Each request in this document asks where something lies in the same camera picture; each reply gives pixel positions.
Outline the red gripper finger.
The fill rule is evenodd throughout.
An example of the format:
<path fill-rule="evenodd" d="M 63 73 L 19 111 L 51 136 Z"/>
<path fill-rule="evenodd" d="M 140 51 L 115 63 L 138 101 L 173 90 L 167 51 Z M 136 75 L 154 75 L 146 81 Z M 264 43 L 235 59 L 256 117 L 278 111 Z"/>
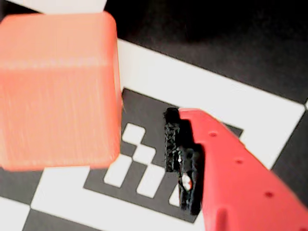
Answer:
<path fill-rule="evenodd" d="M 200 109 L 168 108 L 165 170 L 180 207 L 208 231 L 305 231 L 308 210 L 221 122 Z"/>

